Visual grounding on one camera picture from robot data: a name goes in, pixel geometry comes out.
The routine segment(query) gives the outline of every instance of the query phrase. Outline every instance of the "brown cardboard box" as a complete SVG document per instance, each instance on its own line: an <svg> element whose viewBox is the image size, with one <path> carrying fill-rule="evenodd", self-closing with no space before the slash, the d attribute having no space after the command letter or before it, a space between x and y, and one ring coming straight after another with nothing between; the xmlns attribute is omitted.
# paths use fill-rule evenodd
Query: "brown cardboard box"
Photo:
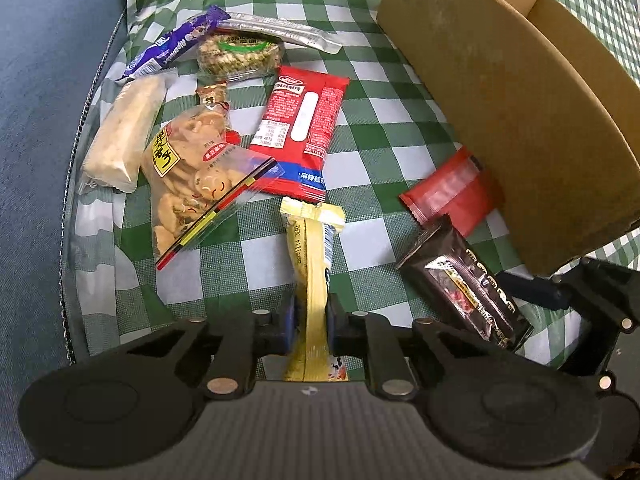
<svg viewBox="0 0 640 480"><path fill-rule="evenodd" d="M640 89L555 0L382 0L378 23L497 177L536 274L640 219Z"/></svg>

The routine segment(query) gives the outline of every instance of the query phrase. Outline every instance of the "green and white checkered tablecloth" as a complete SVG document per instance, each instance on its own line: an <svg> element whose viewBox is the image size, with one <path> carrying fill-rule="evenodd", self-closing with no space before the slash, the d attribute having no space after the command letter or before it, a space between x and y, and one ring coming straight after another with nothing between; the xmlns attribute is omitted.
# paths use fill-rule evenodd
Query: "green and white checkered tablecloth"
<svg viewBox="0 0 640 480"><path fill-rule="evenodd" d="M638 21L630 0L560 0L640 80ZM226 10L287 18L338 33L339 54L287 45L285 62L348 76L334 138L324 167L328 202L341 205L348 224L337 237L332 291L349 311L381 312L399 325L433 312L403 283L393 266L418 233L398 194L439 167L456 145L446 118L414 71L376 25L380 0L127 0L129 41L98 89L81 134L82 156L119 87L125 63L165 30L210 4ZM180 77L169 89L155 133L180 111L195 105L194 52L177 63ZM273 77L232 85L231 120L247 146L271 92ZM63 291L72 327L84 330L95 354L150 333L174 319L202 317L226 308L268 308L291 288L292 269L280 197L258 195L210 234L156 273L152 257L149 187L140 176L135 193L70 190L63 252ZM640 231L596 252L624 265L637 264ZM469 237L493 271L524 271L497 211ZM166 305L155 301L154 291ZM558 365L583 328L572 311L550 312L523 305L536 333L521 352ZM350 367L357 367L355 362Z"/></svg>

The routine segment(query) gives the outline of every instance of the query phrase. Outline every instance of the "purple wrapper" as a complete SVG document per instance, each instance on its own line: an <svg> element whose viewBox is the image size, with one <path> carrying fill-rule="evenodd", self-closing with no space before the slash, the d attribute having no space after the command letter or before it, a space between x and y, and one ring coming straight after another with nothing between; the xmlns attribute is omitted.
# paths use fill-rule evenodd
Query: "purple wrapper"
<svg viewBox="0 0 640 480"><path fill-rule="evenodd" d="M220 7L210 6L204 14L194 16L180 27L160 36L153 45L143 50L127 65L119 80L135 79L161 71L195 45L198 38L206 34L210 28L215 29L219 22L228 19L229 15Z"/></svg>

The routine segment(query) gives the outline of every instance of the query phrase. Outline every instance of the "yellow snack package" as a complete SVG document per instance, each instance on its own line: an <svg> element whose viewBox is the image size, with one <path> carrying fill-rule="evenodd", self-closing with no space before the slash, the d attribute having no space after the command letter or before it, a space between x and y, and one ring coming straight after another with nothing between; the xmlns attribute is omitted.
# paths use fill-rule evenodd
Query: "yellow snack package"
<svg viewBox="0 0 640 480"><path fill-rule="evenodd" d="M317 205L284 197L280 214L287 229L287 247L296 274L296 296L303 309L302 330L284 376L286 381L344 381L347 368L329 354L326 305L334 235L344 228L337 205Z"/></svg>

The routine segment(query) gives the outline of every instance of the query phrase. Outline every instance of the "snack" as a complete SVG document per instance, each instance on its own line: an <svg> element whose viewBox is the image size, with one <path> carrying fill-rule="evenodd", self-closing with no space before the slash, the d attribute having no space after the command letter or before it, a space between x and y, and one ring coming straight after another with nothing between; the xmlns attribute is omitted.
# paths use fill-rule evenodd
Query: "snack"
<svg viewBox="0 0 640 480"><path fill-rule="evenodd" d="M280 214L287 229L287 247L296 274L296 296L303 309L286 381L347 380L339 357L329 354L324 307L334 254L334 235L344 228L344 211L331 204L311 205L284 197Z"/></svg>
<svg viewBox="0 0 640 480"><path fill-rule="evenodd" d="M198 65L216 81L241 81L273 74L282 63L282 44L259 34L214 31L198 45Z"/></svg>
<svg viewBox="0 0 640 480"><path fill-rule="evenodd" d="M259 32L279 38L285 43L310 46L328 54L338 54L342 48L340 39L332 32L288 20L253 16L242 12L230 12L229 19L220 23L220 29Z"/></svg>
<svg viewBox="0 0 640 480"><path fill-rule="evenodd" d="M463 236L504 201L500 185L464 147L399 197L420 225L449 214Z"/></svg>
<svg viewBox="0 0 640 480"><path fill-rule="evenodd" d="M216 28L221 20L227 18L229 15L220 7L210 6L207 12L194 16L180 27L164 33L153 45L138 54L127 65L120 80L159 72L195 45L200 36L209 29Z"/></svg>
<svg viewBox="0 0 640 480"><path fill-rule="evenodd" d="M227 110L226 102L191 108L145 150L158 270L281 173L272 158L224 141Z"/></svg>
<svg viewBox="0 0 640 480"><path fill-rule="evenodd" d="M124 85L87 151L81 191L92 183L125 193L136 190L146 138L177 75L167 70Z"/></svg>
<svg viewBox="0 0 640 480"><path fill-rule="evenodd" d="M229 107L229 100L226 96L226 83L200 86L196 88L196 94L200 98L200 104L215 105L216 103L226 103L226 106ZM240 144L240 134L232 129L228 114L226 115L225 128L226 142L231 144Z"/></svg>
<svg viewBox="0 0 640 480"><path fill-rule="evenodd" d="M250 150L272 156L284 174L265 191L324 202L322 167L349 79L281 66Z"/></svg>
<svg viewBox="0 0 640 480"><path fill-rule="evenodd" d="M453 227L449 215L425 226L396 264L442 320L501 348L516 349L532 330L513 300Z"/></svg>

